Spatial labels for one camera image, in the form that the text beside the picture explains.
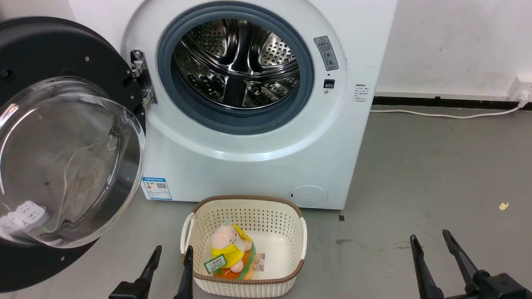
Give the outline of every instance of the white wall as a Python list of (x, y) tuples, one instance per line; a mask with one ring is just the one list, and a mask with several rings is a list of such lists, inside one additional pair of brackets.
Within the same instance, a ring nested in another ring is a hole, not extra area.
[(532, 73), (532, 1), (398, 0), (376, 95), (501, 97)]
[(68, 0), (0, 0), (0, 20), (30, 15), (74, 19)]

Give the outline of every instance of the power cord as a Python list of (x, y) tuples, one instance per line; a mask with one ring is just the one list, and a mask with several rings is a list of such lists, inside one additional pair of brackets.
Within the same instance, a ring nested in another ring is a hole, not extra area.
[(514, 111), (517, 111), (521, 108), (523, 108), (528, 103), (528, 96), (530, 95), (528, 90), (522, 90), (521, 94), (517, 97), (517, 100), (519, 103), (517, 104), (517, 107), (503, 112), (495, 112), (495, 113), (483, 113), (483, 114), (475, 114), (470, 115), (466, 117), (459, 117), (456, 115), (447, 115), (447, 114), (429, 114), (429, 113), (421, 113), (416, 111), (409, 111), (409, 110), (400, 110), (400, 109), (394, 109), (394, 110), (370, 110), (370, 112), (378, 112), (378, 113), (389, 113), (389, 112), (402, 112), (402, 113), (410, 113), (415, 115), (421, 115), (424, 117), (443, 117), (443, 118), (455, 118), (455, 119), (470, 119), (470, 118), (477, 118), (477, 117), (489, 117), (489, 116), (495, 116), (495, 115), (503, 115), (512, 113)]

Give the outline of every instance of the door hinge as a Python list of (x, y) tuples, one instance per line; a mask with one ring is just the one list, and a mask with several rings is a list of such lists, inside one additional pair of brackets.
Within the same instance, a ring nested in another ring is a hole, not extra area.
[(157, 97), (152, 85), (152, 78), (149, 76), (149, 68), (146, 56), (142, 50), (131, 51), (132, 75), (137, 79), (142, 89), (142, 104), (157, 104)]

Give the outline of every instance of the white basket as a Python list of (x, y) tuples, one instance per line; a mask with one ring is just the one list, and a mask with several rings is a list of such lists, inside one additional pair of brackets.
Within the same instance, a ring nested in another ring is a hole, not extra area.
[[(203, 263), (210, 260), (211, 235), (232, 219), (266, 256), (264, 272), (255, 271), (251, 280), (217, 278)], [(181, 232), (181, 256), (188, 245), (194, 248), (194, 280), (208, 293), (266, 298), (286, 294), (303, 267), (306, 253), (306, 223), (299, 208), (280, 198), (253, 195), (209, 197), (196, 206)]]

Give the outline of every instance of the gray floor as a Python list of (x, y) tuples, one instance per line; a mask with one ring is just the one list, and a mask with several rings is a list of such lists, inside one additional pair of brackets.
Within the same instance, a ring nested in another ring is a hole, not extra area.
[[(445, 295), (460, 293), (463, 282), (442, 239), (444, 228), (479, 268), (507, 272), (531, 287), (531, 149), (532, 112), (471, 120), (373, 113), (346, 209), (303, 211), (309, 247), (305, 266), (285, 298), (418, 297), (411, 234), (424, 246)], [(501, 202), (510, 206), (501, 211)], [(193, 206), (152, 202), (139, 193), (118, 223), (74, 265), (0, 298), (107, 298), (120, 281), (135, 280), (158, 244), (163, 254), (150, 298), (173, 298), (182, 271), (181, 226)], [(339, 214), (345, 222), (338, 221)], [(216, 297), (194, 287), (195, 298)]]

